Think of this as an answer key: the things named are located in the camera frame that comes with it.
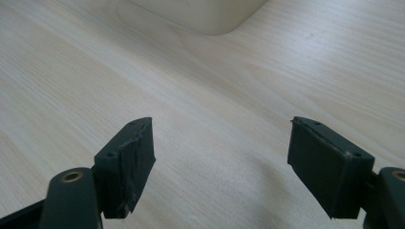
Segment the white plastic container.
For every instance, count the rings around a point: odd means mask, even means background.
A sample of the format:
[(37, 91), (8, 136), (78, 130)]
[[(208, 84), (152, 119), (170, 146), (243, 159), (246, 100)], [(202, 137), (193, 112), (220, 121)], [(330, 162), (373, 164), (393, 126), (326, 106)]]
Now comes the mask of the white plastic container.
[(268, 0), (130, 0), (173, 23), (202, 34), (234, 31)]

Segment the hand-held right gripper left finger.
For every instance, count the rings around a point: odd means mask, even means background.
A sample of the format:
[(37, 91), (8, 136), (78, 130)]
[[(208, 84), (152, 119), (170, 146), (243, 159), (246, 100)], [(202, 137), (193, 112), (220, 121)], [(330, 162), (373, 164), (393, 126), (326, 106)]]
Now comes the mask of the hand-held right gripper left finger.
[(151, 117), (127, 123), (96, 154), (93, 171), (106, 219), (125, 219), (134, 211), (155, 161)]

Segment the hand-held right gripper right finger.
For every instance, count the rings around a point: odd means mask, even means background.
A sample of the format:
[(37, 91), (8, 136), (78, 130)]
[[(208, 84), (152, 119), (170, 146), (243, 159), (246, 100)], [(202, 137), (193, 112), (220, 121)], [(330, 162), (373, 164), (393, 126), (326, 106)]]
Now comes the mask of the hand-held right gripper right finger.
[(374, 157), (318, 121), (291, 123), (288, 164), (329, 217), (355, 219)]

